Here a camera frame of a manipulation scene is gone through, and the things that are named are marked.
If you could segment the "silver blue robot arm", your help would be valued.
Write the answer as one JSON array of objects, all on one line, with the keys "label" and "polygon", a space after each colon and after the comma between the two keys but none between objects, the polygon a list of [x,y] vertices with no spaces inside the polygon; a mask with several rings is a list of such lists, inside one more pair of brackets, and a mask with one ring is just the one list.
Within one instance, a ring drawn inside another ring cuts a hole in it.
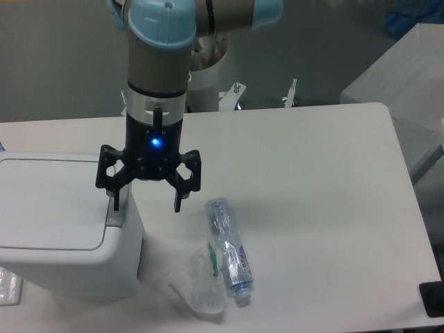
[{"label": "silver blue robot arm", "polygon": [[174,209],[201,186],[197,150],[180,152],[194,43],[200,37],[275,23],[282,1],[109,1],[128,38],[126,136],[122,150],[102,145],[96,186],[115,207],[133,180],[166,180]]}]

